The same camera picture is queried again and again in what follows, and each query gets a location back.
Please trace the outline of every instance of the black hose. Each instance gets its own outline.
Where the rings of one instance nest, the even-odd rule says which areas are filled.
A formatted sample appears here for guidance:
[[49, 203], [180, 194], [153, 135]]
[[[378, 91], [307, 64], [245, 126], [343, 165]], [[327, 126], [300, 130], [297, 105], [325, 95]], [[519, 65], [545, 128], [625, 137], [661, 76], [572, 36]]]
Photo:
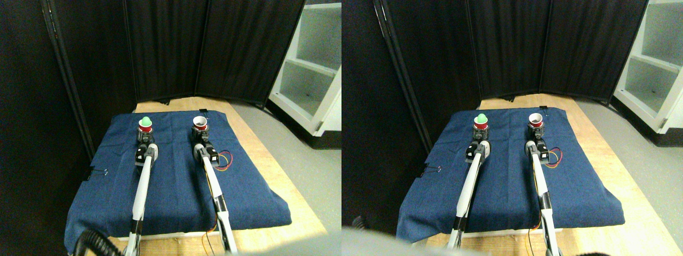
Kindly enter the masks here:
[[100, 232], [86, 229], [76, 241], [74, 256], [85, 256], [87, 250], [97, 256], [123, 256], [116, 246]]

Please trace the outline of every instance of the cable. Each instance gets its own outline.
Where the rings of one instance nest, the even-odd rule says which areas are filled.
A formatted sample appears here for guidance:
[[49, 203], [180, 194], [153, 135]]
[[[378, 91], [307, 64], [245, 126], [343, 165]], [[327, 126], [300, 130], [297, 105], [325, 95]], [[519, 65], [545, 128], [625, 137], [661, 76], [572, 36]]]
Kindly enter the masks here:
[[[557, 154], [554, 153], [555, 150], [559, 151], [559, 157], [557, 157]], [[562, 158], [563, 158], [564, 153], [562, 152], [561, 149], [559, 149], [559, 147], [554, 147], [553, 149], [551, 149], [551, 150], [549, 151], [549, 153], [552, 153], [553, 155], [555, 155], [555, 158], [557, 159], [557, 162], [554, 162], [554, 163], [547, 163], [546, 166], [547, 166], [548, 168], [554, 169], [555, 167], [557, 167], [557, 165], [559, 165], [560, 161], [562, 161]]]
[[[227, 157], [223, 155], [225, 153], [228, 153], [230, 155], [230, 161], [228, 161]], [[227, 164], [224, 167], [220, 167], [220, 166], [216, 167], [216, 170], [226, 171], [232, 165], [232, 160], [233, 160], [232, 153], [230, 153], [230, 151], [223, 150], [223, 151], [221, 151], [221, 153], [219, 153], [219, 156], [222, 156], [225, 159], [225, 161], [227, 162]]]
[[[211, 198], [213, 199], [213, 189], [211, 188], [211, 182], [209, 182], [209, 176], [208, 176], [208, 171], [206, 170], [206, 167], [204, 167], [204, 174], [206, 174], [206, 183], [209, 185], [209, 193], [211, 193]], [[215, 256], [216, 253], [213, 251], [213, 246], [211, 246], [211, 240], [209, 239], [209, 232], [213, 232], [216, 230], [216, 227], [218, 226], [218, 214], [216, 213], [216, 221], [214, 222], [214, 227], [211, 229], [207, 230], [204, 232], [204, 235], [201, 235], [201, 246], [204, 247], [204, 253], [206, 253], [206, 256], [209, 256], [209, 252], [206, 250], [206, 246], [204, 245], [204, 236], [206, 236], [206, 240], [209, 242], [209, 247], [211, 248], [211, 253]]]
[[218, 154], [218, 155], [221, 156], [221, 157], [223, 157], [223, 158], [225, 159], [225, 161], [227, 162], [227, 164], [226, 164], [224, 167], [216, 167], [216, 170], [219, 170], [219, 171], [225, 171], [225, 170], [227, 170], [227, 168], [230, 167], [230, 164], [232, 164], [232, 161], [228, 161], [228, 160], [227, 160], [227, 157], [225, 157], [225, 156], [222, 155], [222, 154]]
[[557, 162], [555, 162], [553, 164], [548, 163], [548, 164], [546, 164], [546, 166], [550, 169], [554, 169], [555, 167], [557, 167], [557, 164], [559, 163], [559, 157], [557, 156], [557, 154], [555, 154], [552, 151], [549, 151], [548, 153], [555, 155], [555, 159], [557, 159]]
[[[533, 185], [534, 185], [534, 187], [536, 188], [536, 194], [538, 194], [538, 183], [536, 182], [536, 175], [535, 175], [534, 173], [533, 173], [532, 175], [533, 175]], [[534, 230], [536, 230], [536, 229], [538, 229], [538, 227], [541, 226], [541, 220], [542, 220], [542, 216], [541, 216], [541, 213], [539, 212], [539, 213], [538, 213], [538, 224], [537, 224], [535, 227], [533, 227], [532, 229], [529, 229], [529, 230], [527, 231], [527, 238], [529, 239], [529, 247], [531, 247], [531, 255], [533, 255], [533, 256], [535, 256], [535, 254], [533, 253], [533, 245], [531, 245], [531, 232], [534, 231]]]
[[100, 232], [86, 229], [76, 241], [74, 256], [84, 256], [88, 250], [95, 255], [122, 256], [123, 253]]

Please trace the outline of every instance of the shelf compartment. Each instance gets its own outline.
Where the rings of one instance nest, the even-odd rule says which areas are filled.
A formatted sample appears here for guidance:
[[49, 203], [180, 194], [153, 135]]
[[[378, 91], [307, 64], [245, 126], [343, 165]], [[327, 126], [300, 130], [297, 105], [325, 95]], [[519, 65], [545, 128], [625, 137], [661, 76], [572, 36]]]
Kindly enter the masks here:
[[342, 4], [306, 5], [296, 58], [336, 70], [342, 64]]
[[659, 68], [674, 72], [676, 74], [678, 74], [678, 72], [680, 72], [680, 70], [681, 70], [681, 66], [663, 61], [661, 59], [655, 59], [653, 57], [646, 56], [646, 55], [631, 55], [631, 58], [637, 59], [637, 60], [642, 61], [642, 62], [647, 62], [649, 64], [652, 64], [652, 65], [657, 66]]
[[660, 5], [665, 3], [683, 3], [683, 0], [650, 0], [649, 5]]
[[643, 55], [683, 66], [683, 2], [651, 4], [646, 15]]
[[310, 116], [315, 115], [333, 76], [298, 65], [295, 61], [286, 61], [282, 72], [279, 93]]
[[677, 72], [633, 57], [628, 64], [624, 90], [657, 113], [677, 76]]
[[300, 66], [302, 68], [307, 68], [310, 70], [313, 70], [315, 72], [318, 72], [320, 74], [324, 74], [326, 76], [331, 76], [334, 77], [335, 74], [337, 74], [337, 71], [328, 67], [324, 67], [321, 65], [318, 65], [316, 63], [312, 63], [309, 61], [305, 61], [303, 59], [286, 59], [285, 62]]
[[309, 10], [309, 9], [333, 9], [333, 8], [341, 8], [342, 3], [319, 3], [319, 4], [314, 4], [314, 5], [306, 5], [303, 7], [304, 10]]

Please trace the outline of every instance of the yellow wire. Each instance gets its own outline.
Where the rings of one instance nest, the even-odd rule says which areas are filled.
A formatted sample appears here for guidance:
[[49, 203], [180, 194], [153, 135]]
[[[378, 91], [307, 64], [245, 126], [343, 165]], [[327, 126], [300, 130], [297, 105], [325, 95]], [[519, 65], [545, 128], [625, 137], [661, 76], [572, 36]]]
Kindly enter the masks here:
[[[555, 155], [555, 159], [557, 159], [558, 164], [559, 164], [559, 157], [557, 157], [557, 154], [555, 154], [555, 153], [552, 152], [552, 151], [549, 151], [548, 153], [551, 153], [551, 154]], [[555, 167], [557, 167], [557, 165], [555, 165], [555, 166], [552, 167], [552, 166], [546, 164], [546, 167], [548, 167], [548, 168], [550, 168], [550, 169], [554, 169]]]
[[[534, 183], [534, 185], [535, 185], [535, 187], [536, 187], [536, 194], [538, 194], [538, 183], [536, 183], [536, 174], [535, 174], [535, 173], [533, 174], [533, 183]], [[536, 225], [536, 227], [534, 227], [533, 229], [529, 229], [529, 230], [527, 231], [527, 239], [526, 239], [526, 240], [529, 241], [529, 244], [531, 244], [531, 236], [529, 236], [530, 233], [531, 233], [532, 231], [538, 229], [539, 227], [541, 227], [541, 214], [540, 214], [540, 213], [538, 214], [538, 225]], [[527, 243], [526, 243], [526, 242], [524, 243], [524, 248], [527, 250], [527, 256], [530, 256], [530, 255], [529, 255], [529, 247], [527, 247]]]
[[[223, 158], [225, 158], [225, 162], [227, 162], [227, 164], [230, 165], [230, 162], [227, 160], [227, 157], [225, 157], [224, 155], [221, 155], [221, 154], [219, 154], [219, 156], [222, 156]], [[222, 169], [222, 170], [219, 169], [218, 167], [216, 167], [216, 170], [225, 171], [225, 170], [227, 170], [227, 166], [225, 167], [225, 169]]]
[[[209, 193], [211, 193], [211, 198], [213, 198], [213, 190], [211, 189], [211, 182], [209, 182], [209, 175], [207, 173], [206, 167], [204, 167], [204, 174], [206, 174], [206, 183], [209, 184]], [[216, 213], [216, 222], [214, 223], [214, 227], [209, 229], [207, 232], [204, 232], [204, 235], [201, 235], [201, 247], [204, 247], [204, 253], [206, 253], [206, 256], [209, 256], [209, 252], [206, 250], [206, 245], [204, 245], [204, 236], [206, 236], [206, 240], [209, 241], [209, 232], [213, 232], [216, 230], [216, 227], [218, 226], [218, 214]]]

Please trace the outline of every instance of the white cabinet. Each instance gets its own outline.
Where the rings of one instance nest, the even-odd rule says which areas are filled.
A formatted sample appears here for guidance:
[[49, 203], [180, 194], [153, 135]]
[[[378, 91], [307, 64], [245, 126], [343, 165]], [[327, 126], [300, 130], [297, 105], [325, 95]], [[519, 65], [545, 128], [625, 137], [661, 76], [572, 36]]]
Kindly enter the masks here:
[[683, 1], [651, 0], [614, 96], [652, 130], [683, 128]]
[[342, 130], [342, 4], [306, 5], [269, 99], [320, 137]]

